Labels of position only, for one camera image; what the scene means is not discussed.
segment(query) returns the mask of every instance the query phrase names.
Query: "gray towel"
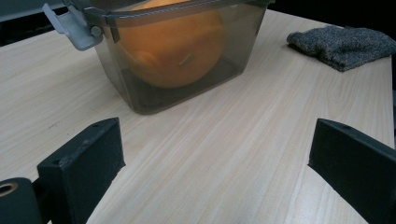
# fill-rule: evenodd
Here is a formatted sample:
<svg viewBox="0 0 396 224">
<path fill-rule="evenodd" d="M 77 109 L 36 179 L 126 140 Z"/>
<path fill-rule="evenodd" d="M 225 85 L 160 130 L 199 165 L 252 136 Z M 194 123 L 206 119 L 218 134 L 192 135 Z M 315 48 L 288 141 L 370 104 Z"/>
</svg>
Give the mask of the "gray towel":
<svg viewBox="0 0 396 224">
<path fill-rule="evenodd" d="M 304 33 L 291 33 L 287 41 L 292 48 L 340 72 L 396 53 L 396 41 L 367 28 L 328 25 Z"/>
</svg>

